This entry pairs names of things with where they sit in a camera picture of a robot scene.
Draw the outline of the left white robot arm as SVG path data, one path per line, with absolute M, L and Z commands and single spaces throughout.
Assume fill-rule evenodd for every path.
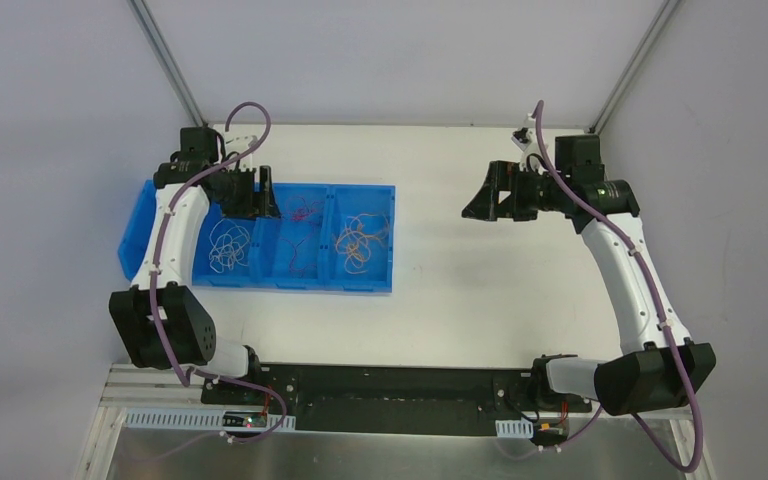
M 211 127 L 185 127 L 179 148 L 152 178 L 154 212 L 130 286 L 111 294 L 109 313 L 131 363 L 171 370 L 184 384 L 200 375 L 241 404 L 257 402 L 265 378 L 251 368 L 249 347 L 218 337 L 191 289 L 198 237 L 211 207 L 233 220 L 277 218 L 271 169 L 244 169 Z

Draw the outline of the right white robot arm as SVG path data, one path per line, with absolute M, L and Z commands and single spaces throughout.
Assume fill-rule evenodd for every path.
M 609 361 L 575 355 L 533 363 L 529 400 L 543 410 L 567 395 L 595 400 L 614 416 L 691 405 L 716 365 L 708 343 L 697 343 L 678 319 L 646 252 L 640 208 L 631 186 L 609 180 L 594 134 L 557 138 L 551 162 L 536 132 L 512 135 L 518 162 L 492 161 L 465 219 L 532 221 L 541 212 L 569 220 L 593 256 L 617 321 L 621 356 Z

